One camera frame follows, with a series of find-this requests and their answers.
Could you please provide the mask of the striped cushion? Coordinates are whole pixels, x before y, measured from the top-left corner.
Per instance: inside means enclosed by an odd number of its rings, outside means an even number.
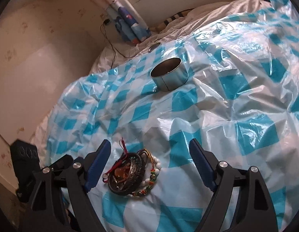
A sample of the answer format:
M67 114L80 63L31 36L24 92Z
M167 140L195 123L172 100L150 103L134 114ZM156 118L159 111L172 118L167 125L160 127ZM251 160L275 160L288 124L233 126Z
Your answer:
M191 12L193 9L186 9L183 10L181 12L178 12L177 14L172 15L169 18L166 18L164 21L162 21L161 23L151 26L149 29L151 32L161 32L163 31L167 26L170 26L171 23L173 23L174 21L176 21L177 19L182 19L185 18L187 16L187 14L189 12Z

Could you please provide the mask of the silver metal tin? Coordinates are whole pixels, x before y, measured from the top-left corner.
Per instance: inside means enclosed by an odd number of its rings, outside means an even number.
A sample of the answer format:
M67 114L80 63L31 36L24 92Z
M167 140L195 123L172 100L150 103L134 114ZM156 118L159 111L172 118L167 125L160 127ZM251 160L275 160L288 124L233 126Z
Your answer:
M180 58L170 58L157 64L150 77L160 91L173 91L185 84L189 73Z

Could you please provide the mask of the blue white checkered plastic sheet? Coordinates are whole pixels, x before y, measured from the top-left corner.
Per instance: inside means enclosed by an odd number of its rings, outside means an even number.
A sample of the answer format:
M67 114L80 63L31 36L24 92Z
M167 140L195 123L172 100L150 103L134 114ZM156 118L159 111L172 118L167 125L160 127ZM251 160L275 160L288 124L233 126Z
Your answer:
M46 164L84 157L103 140L108 166L148 149L161 163L150 195L117 196L99 182L89 197L108 231L194 231L211 198L190 157L201 146L231 166L257 166L279 230L299 210L299 16L290 0L216 20L117 68L65 89L47 127ZM180 58L185 84L160 91L151 70Z

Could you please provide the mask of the dark patterned bangle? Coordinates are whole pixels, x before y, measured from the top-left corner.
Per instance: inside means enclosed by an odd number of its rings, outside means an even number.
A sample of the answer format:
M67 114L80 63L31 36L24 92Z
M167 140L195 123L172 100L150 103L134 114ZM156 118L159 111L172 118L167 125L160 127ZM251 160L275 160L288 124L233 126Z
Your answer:
M120 196L132 194L143 180L145 167L146 161L139 154L122 154L107 173L111 192Z

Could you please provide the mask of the round tin lid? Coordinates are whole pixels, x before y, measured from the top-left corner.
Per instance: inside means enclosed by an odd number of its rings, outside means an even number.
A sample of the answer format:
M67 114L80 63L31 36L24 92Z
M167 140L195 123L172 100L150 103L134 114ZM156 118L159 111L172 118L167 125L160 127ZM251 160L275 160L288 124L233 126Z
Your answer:
M157 43L152 44L152 45L149 47L149 49L148 49L148 53L153 52L153 51L154 51L156 48L158 48L160 45L161 45L160 42L157 42Z

